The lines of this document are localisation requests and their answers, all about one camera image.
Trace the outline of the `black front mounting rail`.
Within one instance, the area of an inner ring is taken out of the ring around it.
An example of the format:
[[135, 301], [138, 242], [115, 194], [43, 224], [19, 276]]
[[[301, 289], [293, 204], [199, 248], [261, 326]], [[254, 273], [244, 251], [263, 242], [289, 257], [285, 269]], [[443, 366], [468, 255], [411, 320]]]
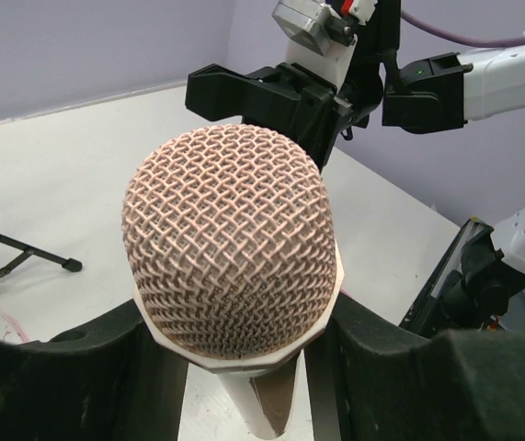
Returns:
[[400, 328], [412, 334], [431, 338], [452, 327], [439, 301], [442, 295], [461, 279], [463, 247], [476, 234], [489, 229], [488, 224], [477, 218], [470, 218], [464, 223], [400, 321]]

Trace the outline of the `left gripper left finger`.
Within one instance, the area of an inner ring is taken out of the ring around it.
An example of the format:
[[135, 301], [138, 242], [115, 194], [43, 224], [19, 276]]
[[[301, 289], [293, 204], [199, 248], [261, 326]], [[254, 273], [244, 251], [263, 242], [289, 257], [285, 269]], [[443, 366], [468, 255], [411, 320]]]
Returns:
[[133, 301], [47, 343], [0, 341], [0, 440], [175, 440], [186, 378]]

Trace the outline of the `peach microphone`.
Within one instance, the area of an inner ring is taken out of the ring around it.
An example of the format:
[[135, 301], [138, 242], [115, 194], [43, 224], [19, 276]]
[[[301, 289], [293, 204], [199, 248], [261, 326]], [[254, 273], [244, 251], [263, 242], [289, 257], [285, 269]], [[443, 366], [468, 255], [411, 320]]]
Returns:
[[281, 436], [344, 278], [312, 158], [256, 125], [181, 134], [138, 167], [121, 224], [153, 339], [216, 375], [253, 435]]

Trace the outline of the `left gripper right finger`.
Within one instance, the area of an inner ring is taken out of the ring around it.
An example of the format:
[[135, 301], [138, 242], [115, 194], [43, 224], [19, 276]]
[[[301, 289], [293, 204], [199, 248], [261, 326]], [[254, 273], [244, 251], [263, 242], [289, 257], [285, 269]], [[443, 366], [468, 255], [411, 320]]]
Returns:
[[317, 440], [525, 440], [525, 333], [426, 339], [340, 295], [305, 362]]

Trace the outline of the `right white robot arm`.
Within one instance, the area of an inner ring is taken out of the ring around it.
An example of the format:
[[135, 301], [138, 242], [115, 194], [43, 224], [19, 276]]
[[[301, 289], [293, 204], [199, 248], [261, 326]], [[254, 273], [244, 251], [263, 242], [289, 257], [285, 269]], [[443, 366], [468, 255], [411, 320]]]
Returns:
[[[284, 62], [249, 74], [199, 69], [188, 110], [275, 130], [324, 166], [336, 139], [351, 140], [375, 109], [385, 126], [429, 134], [525, 108], [525, 33], [400, 67], [400, 26], [413, 18], [397, 1], [280, 1], [272, 16], [290, 41]], [[525, 207], [494, 226], [465, 223], [401, 325], [424, 337], [484, 329], [524, 290]]]

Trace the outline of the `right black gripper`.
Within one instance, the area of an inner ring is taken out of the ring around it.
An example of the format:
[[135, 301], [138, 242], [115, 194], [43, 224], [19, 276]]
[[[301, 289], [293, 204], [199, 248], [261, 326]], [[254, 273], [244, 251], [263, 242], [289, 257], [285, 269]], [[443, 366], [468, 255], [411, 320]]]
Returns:
[[383, 98], [380, 69], [396, 66], [401, 4], [377, 1], [349, 47], [321, 56], [291, 41], [284, 63], [239, 74], [211, 64], [188, 76], [186, 108], [208, 121], [239, 116], [298, 142], [326, 164], [339, 134], [368, 124]]

